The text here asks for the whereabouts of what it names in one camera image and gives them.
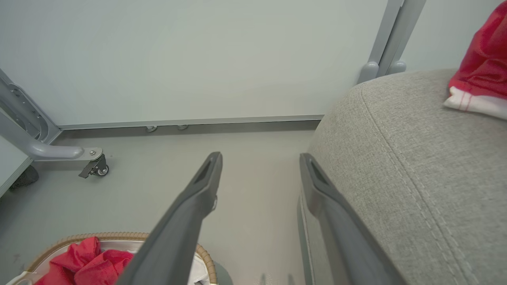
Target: wheel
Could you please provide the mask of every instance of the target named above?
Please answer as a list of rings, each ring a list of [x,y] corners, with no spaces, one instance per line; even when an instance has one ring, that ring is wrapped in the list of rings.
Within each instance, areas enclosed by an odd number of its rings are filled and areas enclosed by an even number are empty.
[[[106,164],[105,169],[97,170],[98,176],[105,176],[109,172],[109,166]]]

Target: white cloth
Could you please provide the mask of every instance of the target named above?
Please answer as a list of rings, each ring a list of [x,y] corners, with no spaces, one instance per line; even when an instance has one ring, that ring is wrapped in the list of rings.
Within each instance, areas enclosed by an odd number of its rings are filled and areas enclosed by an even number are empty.
[[[454,86],[449,91],[451,92],[451,97],[445,100],[444,106],[507,120],[507,100],[486,95],[474,96]]]
[[[190,269],[187,285],[199,284],[198,282],[201,282],[202,285],[210,285],[208,268],[199,255],[194,253],[194,260],[192,261],[192,268]]]

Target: red clothing in basket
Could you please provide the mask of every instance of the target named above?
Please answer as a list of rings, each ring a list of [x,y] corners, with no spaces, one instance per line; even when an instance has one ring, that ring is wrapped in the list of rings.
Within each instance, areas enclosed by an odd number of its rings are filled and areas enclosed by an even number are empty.
[[[98,238],[90,237],[53,258],[49,272],[35,285],[113,285],[133,256],[117,250],[101,253]]]

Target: sofa seam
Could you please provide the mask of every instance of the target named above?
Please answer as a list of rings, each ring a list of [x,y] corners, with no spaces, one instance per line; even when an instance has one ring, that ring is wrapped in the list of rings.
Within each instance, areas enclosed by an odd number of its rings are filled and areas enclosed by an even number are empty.
[[[382,134],[382,132],[380,131],[380,128],[379,126],[377,125],[377,123],[375,122],[375,119],[373,118],[373,115],[371,114],[370,110],[368,109],[368,105],[366,104],[366,101],[363,97],[363,84],[359,86],[359,96],[361,98],[361,101],[364,105],[364,107],[366,108],[366,111],[368,113],[368,115],[370,115],[370,120],[372,122],[372,125],[374,125],[376,128],[377,128],[377,132],[380,133],[380,135],[382,136],[382,138],[384,139],[384,141],[386,142],[386,144],[389,146],[389,148],[391,149],[391,152],[393,154],[395,154],[394,150],[392,149],[391,145],[389,144],[389,142],[387,141],[387,139],[384,137],[384,135]],[[372,128],[373,132],[376,133],[375,129],[373,128],[373,126],[370,125],[370,127]],[[384,153],[388,156],[389,160],[391,161],[391,163],[393,164],[394,168],[396,169],[396,171],[398,172],[398,175],[400,175],[400,178],[402,179],[403,183],[405,184],[405,187],[407,188],[407,190],[409,191],[410,195],[412,196],[412,199],[414,199],[414,203],[416,204],[416,206],[419,208],[419,213],[421,214],[421,216],[424,218],[424,221],[426,222],[426,225],[427,227],[429,228],[430,230],[430,233],[435,241],[435,243],[437,244],[438,248],[440,249],[440,252],[442,254],[442,257],[444,258],[444,261],[446,262],[447,264],[447,268],[449,270],[449,272],[451,273],[452,275],[452,278],[454,279],[454,282],[459,285],[459,282],[458,280],[456,279],[456,275],[454,274],[454,271],[452,270],[451,268],[451,265],[449,263],[449,261],[447,260],[447,257],[444,255],[444,251],[442,249],[442,246],[440,245],[437,237],[435,236],[435,233],[433,232],[433,228],[431,227],[431,225],[429,224],[428,222],[428,218],[426,217],[426,215],[424,214],[424,212],[422,211],[422,208],[421,206],[419,205],[419,203],[417,202],[417,199],[415,198],[414,196],[414,193],[413,191],[410,189],[410,187],[408,186],[407,182],[405,181],[405,178],[403,177],[402,173],[400,172],[399,168],[396,166],[395,162],[393,161],[393,158],[391,158],[391,156],[389,155],[389,152],[386,150],[385,146],[382,144],[380,138],[378,137],[378,135],[375,135],[375,138],[377,139],[377,141],[379,142],[379,144],[382,146],[382,149],[384,150]],[[396,159],[398,160],[398,162],[401,164],[401,161],[399,160],[399,158],[395,155]],[[414,188],[416,189],[417,191],[417,186],[414,184],[414,182],[411,180],[412,184],[414,185]],[[424,202],[424,199],[422,199],[421,197],[421,200],[422,202],[425,204],[425,206],[428,208],[428,211],[429,213],[431,214],[431,210],[429,210],[429,207],[428,205]],[[438,223],[437,221],[435,220],[435,218],[431,215],[431,218],[433,220],[433,222],[437,225],[437,228],[439,229],[440,233],[442,234],[444,240],[445,239],[445,236],[443,235],[441,229],[438,227]],[[453,256],[453,258],[455,259],[455,262],[458,264],[458,267],[459,267],[459,263],[457,262],[456,260],[456,257]]]
[[[444,233],[443,233],[443,230],[442,230],[440,227],[443,227],[443,228],[445,228],[445,229],[447,230],[447,232],[449,233],[450,239],[451,239],[451,240],[454,242],[454,244],[456,245],[456,248],[457,248],[458,252],[461,254],[461,256],[463,257],[463,260],[465,261],[465,263],[466,263],[466,265],[467,265],[468,269],[470,270],[470,274],[471,274],[471,275],[472,275],[472,277],[474,278],[475,283],[476,283],[476,284],[479,284],[479,280],[478,280],[478,279],[477,279],[477,277],[475,276],[475,274],[474,274],[474,272],[473,272],[473,270],[472,270],[472,266],[470,265],[470,263],[469,263],[469,262],[468,262],[468,260],[466,259],[466,256],[465,256],[465,254],[463,253],[463,251],[460,249],[460,246],[459,246],[458,242],[456,241],[456,239],[454,238],[454,235],[452,234],[451,230],[449,229],[449,226],[447,225],[447,222],[445,221],[444,216],[443,216],[443,215],[442,215],[442,213],[440,212],[440,210],[439,210],[439,208],[437,207],[437,205],[436,205],[435,201],[431,198],[431,195],[429,194],[428,190],[427,190],[427,189],[426,189],[426,187],[424,186],[424,183],[422,182],[422,180],[420,179],[420,177],[417,175],[417,173],[416,173],[416,171],[414,170],[414,168],[410,165],[410,163],[409,163],[408,159],[405,157],[405,155],[403,154],[403,152],[402,152],[402,151],[401,151],[401,150],[400,150],[400,149],[396,146],[396,143],[394,142],[394,139],[390,136],[389,132],[388,132],[388,131],[387,131],[387,129],[385,128],[384,123],[382,123],[382,120],[381,120],[380,118],[377,118],[377,120],[379,121],[380,125],[382,125],[382,127],[383,127],[383,129],[384,129],[385,133],[387,134],[387,137],[390,139],[390,141],[391,141],[391,143],[392,143],[392,148],[391,148],[391,150],[392,150],[392,152],[394,153],[394,155],[396,156],[396,152],[395,152],[394,150],[397,150],[397,152],[399,153],[399,155],[400,155],[400,156],[403,158],[403,160],[406,162],[407,166],[411,169],[411,171],[412,171],[412,173],[414,174],[414,176],[415,176],[416,180],[417,180],[417,181],[419,182],[419,184],[421,185],[421,188],[419,188],[419,187],[417,187],[417,185],[414,183],[414,181],[412,181],[412,183],[414,184],[414,187],[416,188],[416,190],[419,190],[419,191],[421,191],[421,192],[424,192],[424,193],[426,194],[426,196],[428,196],[428,200],[430,201],[431,205],[435,208],[436,213],[433,213],[433,212],[431,211],[431,208],[430,208],[430,207],[429,207],[429,205],[427,204],[427,202],[424,200],[423,195],[422,195],[421,193],[419,193],[419,195],[421,196],[421,200],[422,200],[422,201],[426,204],[426,207],[429,209],[430,214],[431,214],[432,216],[433,216],[433,215],[435,215],[435,216],[439,216],[439,217],[440,217],[440,219],[442,220],[442,224],[440,224],[440,223],[437,221],[437,218],[438,218],[438,217],[433,217],[433,219],[434,219],[434,221],[435,221],[435,224],[437,225],[437,227],[439,227],[439,230],[440,230],[440,232],[441,232],[442,236],[444,237],[444,239],[445,239],[445,241],[446,241],[446,243],[447,243],[447,246],[449,247],[449,250],[450,250],[450,251],[451,251],[451,253],[452,253],[452,247],[450,246],[450,242],[449,242],[449,241],[445,238],[445,235],[444,235]],[[454,259],[455,259],[456,263],[458,264],[458,268],[460,268],[461,273],[463,274],[463,276],[464,276],[464,277],[465,277],[465,279],[466,279],[466,274],[465,274],[464,270],[461,268],[460,263],[458,262],[458,260],[457,260],[456,256],[455,256],[453,253],[452,253],[452,255],[453,255],[453,257],[454,257]]]

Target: red garment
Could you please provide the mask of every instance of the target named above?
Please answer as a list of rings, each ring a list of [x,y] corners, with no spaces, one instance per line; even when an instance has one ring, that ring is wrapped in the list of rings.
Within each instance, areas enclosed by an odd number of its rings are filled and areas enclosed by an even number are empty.
[[[507,99],[507,1],[476,32],[449,87]]]
[[[89,237],[53,258],[35,285],[113,285],[133,256],[117,250],[100,253],[98,238]]]

